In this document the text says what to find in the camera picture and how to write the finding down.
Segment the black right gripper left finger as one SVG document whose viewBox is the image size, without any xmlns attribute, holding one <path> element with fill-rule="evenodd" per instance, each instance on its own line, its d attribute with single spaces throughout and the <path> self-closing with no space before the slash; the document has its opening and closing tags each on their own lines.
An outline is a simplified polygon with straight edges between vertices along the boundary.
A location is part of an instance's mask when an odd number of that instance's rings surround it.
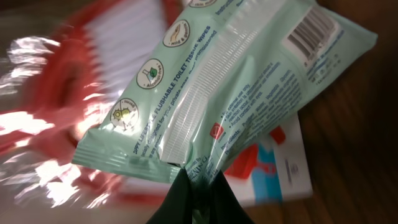
<svg viewBox="0 0 398 224">
<path fill-rule="evenodd" d="M 190 179 L 180 170 L 164 201 L 147 224 L 192 224 L 193 194 Z"/>
</svg>

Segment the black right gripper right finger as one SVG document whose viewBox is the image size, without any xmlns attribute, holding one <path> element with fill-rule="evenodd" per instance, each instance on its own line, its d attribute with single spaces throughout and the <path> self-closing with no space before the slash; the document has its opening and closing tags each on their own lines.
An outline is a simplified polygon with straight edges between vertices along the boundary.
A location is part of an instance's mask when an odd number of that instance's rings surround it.
<svg viewBox="0 0 398 224">
<path fill-rule="evenodd" d="M 210 224 L 254 224 L 219 172 L 211 185 Z"/>
</svg>

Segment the pale green wipes packet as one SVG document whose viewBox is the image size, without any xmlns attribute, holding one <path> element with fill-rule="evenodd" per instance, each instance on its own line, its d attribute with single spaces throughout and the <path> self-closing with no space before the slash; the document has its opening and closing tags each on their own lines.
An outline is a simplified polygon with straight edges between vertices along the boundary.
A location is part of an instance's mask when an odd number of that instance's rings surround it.
<svg viewBox="0 0 398 224">
<path fill-rule="evenodd" d="M 303 108 L 377 35 L 315 1 L 192 1 L 72 162 L 209 182 Z"/>
</svg>

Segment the red dustpan brush package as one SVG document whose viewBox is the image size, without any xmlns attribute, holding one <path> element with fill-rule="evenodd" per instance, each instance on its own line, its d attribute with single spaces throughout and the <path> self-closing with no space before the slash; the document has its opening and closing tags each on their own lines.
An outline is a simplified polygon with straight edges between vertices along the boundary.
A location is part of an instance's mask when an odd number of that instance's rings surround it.
<svg viewBox="0 0 398 224">
<path fill-rule="evenodd" d="M 169 184 L 127 178 L 72 164 L 77 142 L 102 122 L 127 75 L 107 72 L 88 45 L 85 26 L 140 1 L 95 1 L 76 12 L 50 38 L 16 39 L 1 83 L 1 209 L 12 205 L 98 208 L 159 205 Z M 226 172 L 245 206 L 312 195 L 299 119 L 283 124 L 277 140 L 264 137 Z"/>
</svg>

